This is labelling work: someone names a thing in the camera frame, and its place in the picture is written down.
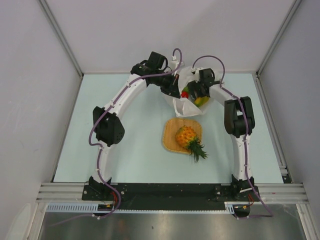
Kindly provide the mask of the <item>fake mango yellow green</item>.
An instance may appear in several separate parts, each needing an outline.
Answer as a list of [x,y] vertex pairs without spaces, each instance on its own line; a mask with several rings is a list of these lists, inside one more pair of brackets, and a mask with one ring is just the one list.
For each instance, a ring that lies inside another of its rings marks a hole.
[[210,97],[208,96],[203,96],[203,97],[197,97],[194,100],[194,105],[198,108],[200,108],[201,106],[203,106],[204,104],[206,104],[209,101]]

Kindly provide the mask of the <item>white plastic bag lemon print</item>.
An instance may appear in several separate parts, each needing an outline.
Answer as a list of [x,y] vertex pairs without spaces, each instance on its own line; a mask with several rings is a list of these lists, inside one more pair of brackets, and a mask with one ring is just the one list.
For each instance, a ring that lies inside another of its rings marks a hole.
[[[183,91],[183,89],[188,85],[188,83],[194,80],[193,74],[191,73],[191,68],[192,67],[190,66],[184,67],[178,72],[179,74],[178,88],[179,88],[180,94]],[[213,86],[219,85],[219,74],[215,71],[214,73],[215,73],[216,84],[214,84]],[[195,106],[194,104],[195,99],[193,99],[190,95],[188,98],[181,98],[181,96],[180,98],[176,98],[168,95],[164,95],[163,97],[166,100],[166,102],[173,108],[173,110],[175,111],[175,115],[177,117],[193,117],[197,115],[204,115],[206,113],[211,102],[215,100],[215,98],[210,93],[210,88],[209,88],[209,95],[210,95],[209,101],[203,106],[201,106],[200,108]]]

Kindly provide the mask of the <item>fake pineapple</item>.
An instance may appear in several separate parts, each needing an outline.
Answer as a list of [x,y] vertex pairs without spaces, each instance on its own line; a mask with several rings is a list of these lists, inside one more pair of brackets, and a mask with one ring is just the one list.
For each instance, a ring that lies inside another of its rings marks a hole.
[[208,154],[203,150],[204,145],[201,144],[201,140],[196,131],[187,125],[180,127],[174,135],[176,143],[183,149],[187,150],[195,163],[199,162],[199,159],[206,159]]

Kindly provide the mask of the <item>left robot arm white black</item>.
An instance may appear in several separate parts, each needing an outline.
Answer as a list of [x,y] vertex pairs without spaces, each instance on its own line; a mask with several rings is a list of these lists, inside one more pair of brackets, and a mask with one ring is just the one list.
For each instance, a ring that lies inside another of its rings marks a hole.
[[111,193],[118,191],[109,182],[111,177],[102,171],[108,162],[112,146],[118,144],[124,137],[125,129],[121,118],[133,100],[149,85],[160,87],[163,94],[179,99],[177,71],[182,64],[182,51],[175,48],[172,52],[172,62],[157,52],[151,52],[149,59],[135,64],[125,85],[117,95],[104,107],[96,107],[93,111],[93,127],[89,133],[90,146],[98,146],[95,173],[90,177],[93,183],[93,194],[100,200],[107,199]]

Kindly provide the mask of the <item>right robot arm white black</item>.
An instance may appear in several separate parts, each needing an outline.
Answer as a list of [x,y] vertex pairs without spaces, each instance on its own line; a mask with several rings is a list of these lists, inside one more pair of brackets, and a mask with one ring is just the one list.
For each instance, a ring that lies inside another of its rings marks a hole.
[[192,68],[190,71],[193,81],[189,92],[196,97],[212,98],[224,107],[224,128],[231,137],[234,158],[230,194],[235,200],[242,201],[255,190],[249,157],[250,138],[255,128],[251,98],[233,94],[210,68]]

